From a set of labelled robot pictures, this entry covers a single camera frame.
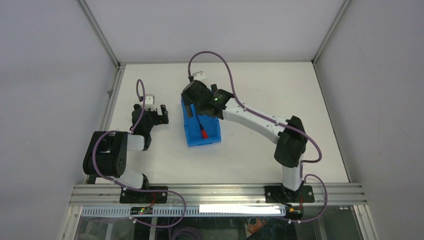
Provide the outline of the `red black screwdriver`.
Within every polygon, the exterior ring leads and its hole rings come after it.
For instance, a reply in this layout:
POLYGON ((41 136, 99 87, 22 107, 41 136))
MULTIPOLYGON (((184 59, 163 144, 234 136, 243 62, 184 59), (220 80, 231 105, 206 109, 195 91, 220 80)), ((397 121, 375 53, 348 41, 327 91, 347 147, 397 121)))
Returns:
POLYGON ((196 119, 197 119, 197 121, 198 121, 198 125, 199 125, 199 128, 200 128, 200 132, 201 132, 201 136, 202 136, 202 138, 203 138, 203 139, 208 139, 208 138, 209 138, 209 135, 208 135, 208 133, 206 132, 206 130, 204 129, 204 126, 202 125, 202 123, 201 123, 201 121, 200 121, 200 118, 199 118, 199 115, 198 115, 198 114, 196 114, 196 119))

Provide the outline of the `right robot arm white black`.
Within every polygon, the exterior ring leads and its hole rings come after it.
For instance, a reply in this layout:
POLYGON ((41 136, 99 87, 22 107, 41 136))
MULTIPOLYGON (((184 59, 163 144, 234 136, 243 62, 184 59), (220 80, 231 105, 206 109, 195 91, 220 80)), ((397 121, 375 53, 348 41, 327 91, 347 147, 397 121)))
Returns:
POLYGON ((274 143, 274 159, 283 172, 283 198, 294 203, 302 196, 300 161, 308 140, 302 135, 303 123, 298 117, 292 116, 285 123, 271 122, 266 115, 252 113, 237 103, 233 93, 216 87, 209 89, 199 80, 191 81, 181 97, 184 105, 193 106, 197 114, 240 124, 274 143))

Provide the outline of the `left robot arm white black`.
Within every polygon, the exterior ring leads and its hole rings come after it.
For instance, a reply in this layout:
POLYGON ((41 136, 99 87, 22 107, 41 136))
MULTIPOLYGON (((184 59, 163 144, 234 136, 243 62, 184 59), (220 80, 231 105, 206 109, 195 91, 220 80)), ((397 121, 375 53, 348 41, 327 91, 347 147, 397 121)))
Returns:
POLYGON ((145 203, 151 196, 147 176, 127 164, 128 152, 147 151, 152 142, 151 131, 154 126, 169 123, 166 105, 160 109, 149 104, 145 108, 136 103, 131 113, 135 129, 130 132, 112 130, 95 131, 83 159, 86 175, 110 180, 124 190, 131 189, 131 197, 138 203, 145 203))

